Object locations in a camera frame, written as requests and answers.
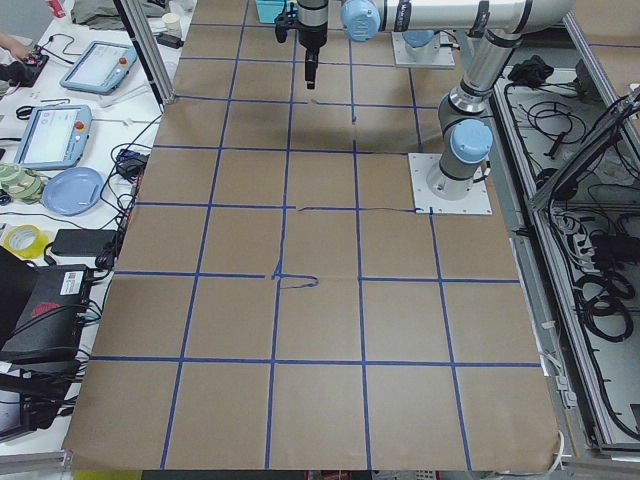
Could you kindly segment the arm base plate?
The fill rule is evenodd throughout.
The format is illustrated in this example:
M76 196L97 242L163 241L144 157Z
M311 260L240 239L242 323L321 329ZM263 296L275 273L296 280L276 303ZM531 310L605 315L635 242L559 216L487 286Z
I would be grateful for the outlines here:
M440 154L410 153L414 209L419 214L491 215L482 167L466 180L452 180L440 169Z
M392 34L395 65L404 68L453 69L455 38L445 31L409 30Z

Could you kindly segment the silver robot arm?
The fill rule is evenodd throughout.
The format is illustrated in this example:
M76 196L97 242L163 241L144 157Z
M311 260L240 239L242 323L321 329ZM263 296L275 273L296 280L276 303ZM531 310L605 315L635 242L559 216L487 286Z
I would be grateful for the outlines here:
M483 117L517 42L565 1L302 1L305 77L292 109L293 178L363 194L412 191L408 157L448 142L440 113Z

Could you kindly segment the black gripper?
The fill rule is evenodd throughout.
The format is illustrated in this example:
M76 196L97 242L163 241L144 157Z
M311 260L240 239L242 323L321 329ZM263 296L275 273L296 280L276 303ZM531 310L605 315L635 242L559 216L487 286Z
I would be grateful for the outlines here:
M298 0L297 25L299 41L305 51L305 84L316 88L319 51L326 44L328 31L328 1Z

